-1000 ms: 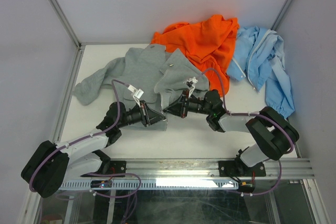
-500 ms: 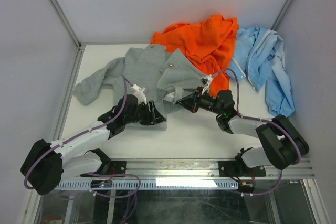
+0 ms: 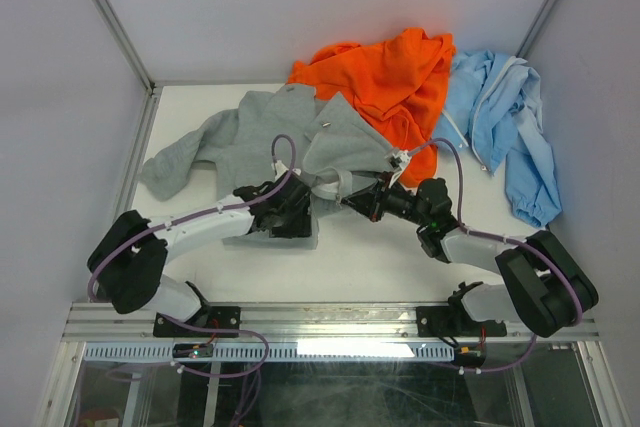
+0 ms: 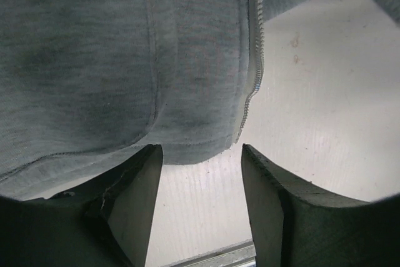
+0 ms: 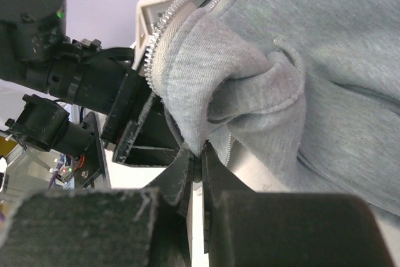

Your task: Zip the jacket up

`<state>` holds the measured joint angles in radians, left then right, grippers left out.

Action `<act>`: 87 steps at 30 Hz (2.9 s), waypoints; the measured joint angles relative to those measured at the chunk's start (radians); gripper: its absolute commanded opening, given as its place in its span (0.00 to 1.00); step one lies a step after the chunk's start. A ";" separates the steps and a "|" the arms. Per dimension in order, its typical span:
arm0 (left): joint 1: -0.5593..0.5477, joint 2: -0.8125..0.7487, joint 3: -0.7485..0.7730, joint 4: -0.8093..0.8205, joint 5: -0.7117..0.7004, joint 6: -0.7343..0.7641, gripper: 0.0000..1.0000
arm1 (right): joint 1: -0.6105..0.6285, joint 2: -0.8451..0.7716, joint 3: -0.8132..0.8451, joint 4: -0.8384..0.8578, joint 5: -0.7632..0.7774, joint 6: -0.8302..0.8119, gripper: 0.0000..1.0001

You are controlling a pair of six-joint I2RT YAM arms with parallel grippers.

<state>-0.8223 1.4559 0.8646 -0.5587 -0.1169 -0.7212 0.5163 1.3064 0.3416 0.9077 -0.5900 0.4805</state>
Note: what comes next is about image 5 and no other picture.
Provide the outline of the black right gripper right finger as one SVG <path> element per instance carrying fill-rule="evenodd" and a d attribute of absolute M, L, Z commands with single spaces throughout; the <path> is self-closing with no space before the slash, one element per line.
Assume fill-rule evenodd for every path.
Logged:
<path fill-rule="evenodd" d="M 392 266 L 367 204 L 348 194 L 258 193 L 201 154 L 210 266 Z"/>

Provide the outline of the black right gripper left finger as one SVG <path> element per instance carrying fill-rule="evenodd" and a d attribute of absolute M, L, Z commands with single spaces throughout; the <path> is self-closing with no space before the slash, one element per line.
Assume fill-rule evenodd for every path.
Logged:
<path fill-rule="evenodd" d="M 1 230 L 2 266 L 190 266 L 193 154 L 142 189 L 49 189 Z"/>

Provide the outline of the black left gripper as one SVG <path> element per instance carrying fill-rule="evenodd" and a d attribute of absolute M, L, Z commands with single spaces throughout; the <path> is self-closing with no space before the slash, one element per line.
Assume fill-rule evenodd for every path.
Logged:
<path fill-rule="evenodd" d="M 161 98 L 137 73 L 123 79 L 102 130 L 101 139 L 112 148 L 114 163 L 168 166 L 179 152 Z"/>

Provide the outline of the grey zip hoodie jacket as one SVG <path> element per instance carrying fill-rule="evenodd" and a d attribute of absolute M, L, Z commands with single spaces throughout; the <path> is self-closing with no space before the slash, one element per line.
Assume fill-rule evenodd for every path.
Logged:
<path fill-rule="evenodd" d="M 399 0 L 179 0 L 146 71 L 194 154 L 235 139 L 290 190 L 399 214 Z"/>

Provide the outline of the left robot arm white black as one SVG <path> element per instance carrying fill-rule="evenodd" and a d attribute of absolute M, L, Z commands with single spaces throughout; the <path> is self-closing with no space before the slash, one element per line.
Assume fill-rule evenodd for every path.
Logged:
<path fill-rule="evenodd" d="M 147 49 L 71 39 L 66 11 L 66 0 L 1 0 L 1 79 L 34 90 L 21 115 L 6 121 L 8 131 L 88 164 L 94 132 L 68 120 L 66 102 L 106 115 L 100 139 L 114 147 L 115 162 L 171 164 L 180 146 L 145 80 Z"/>

